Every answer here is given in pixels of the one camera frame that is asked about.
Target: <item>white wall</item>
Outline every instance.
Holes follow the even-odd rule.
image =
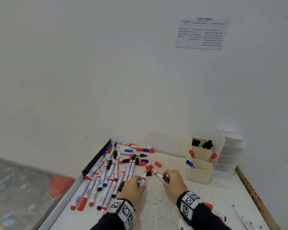
[[[0,0],[0,157],[76,177],[110,137],[184,154],[226,127],[288,229],[286,15],[288,0]],[[175,48],[194,17],[229,21],[221,51]]]

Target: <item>wooden edge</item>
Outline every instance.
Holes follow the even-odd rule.
[[[265,222],[267,223],[268,227],[271,230],[281,230],[277,222],[274,220],[273,216],[267,209],[267,207],[264,205],[264,203],[261,201],[258,194],[255,192],[254,188],[251,186],[251,184],[248,182],[244,174],[242,173],[241,169],[237,166],[236,167],[236,173],[238,174],[239,178],[241,179],[243,185],[245,186],[246,190],[250,194],[250,197],[254,201],[255,205],[257,206],[259,212],[261,213],[262,217],[264,218]]]

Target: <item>wristband with fiducial marker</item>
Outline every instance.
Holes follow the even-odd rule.
[[[131,230],[133,227],[135,214],[133,206],[127,199],[118,199],[108,209],[108,213],[115,213],[123,221],[125,230]]]
[[[179,212],[188,225],[191,225],[193,211],[200,203],[204,203],[204,201],[190,191],[182,193],[178,198],[177,206]]]

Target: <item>table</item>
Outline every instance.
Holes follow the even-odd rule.
[[[119,145],[119,147],[121,152],[123,152],[124,149],[131,149],[123,145]],[[214,211],[225,215],[227,217],[225,223],[231,229],[244,229],[242,223],[234,213],[232,205],[235,205],[239,212],[253,223],[254,230],[259,229],[260,225],[263,229],[269,229],[236,173],[231,180],[212,178],[208,185],[204,185],[187,179],[185,158],[157,152],[145,154],[148,155],[144,158],[149,160],[148,164],[154,165],[155,161],[162,164],[161,168],[154,165],[154,168],[160,173],[168,168],[172,170],[177,169],[181,173],[188,189],[197,194],[205,202],[211,203]],[[122,157],[123,159],[128,158],[126,155],[122,155]],[[124,166],[128,166],[128,164],[120,164],[119,173]],[[145,166],[135,166],[134,174],[142,176],[145,170]],[[177,220],[181,218],[181,215],[177,209],[176,200],[165,191],[162,181],[154,174],[151,177],[146,177],[145,184],[147,185],[147,189],[143,194],[142,201],[135,207],[136,219],[133,230],[177,230]],[[83,186],[84,183],[82,183],[78,191],[74,194],[50,230],[89,230],[98,222],[100,211],[96,209],[96,204],[93,207],[89,207],[87,202],[83,211],[78,211],[77,209],[72,211],[70,209],[70,206],[73,204]],[[98,192],[96,201],[99,201],[104,190],[105,188],[101,192]]]

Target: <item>beige pen holder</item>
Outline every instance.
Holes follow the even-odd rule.
[[[192,146],[192,151],[196,158],[191,158],[191,155],[187,152],[186,159],[191,161],[199,169],[193,169],[191,166],[185,164],[187,178],[194,182],[208,184],[213,174],[213,163],[207,162],[206,160],[212,155],[212,150],[201,148],[207,141],[206,139],[192,137],[192,140],[193,139],[200,140],[199,147]]]

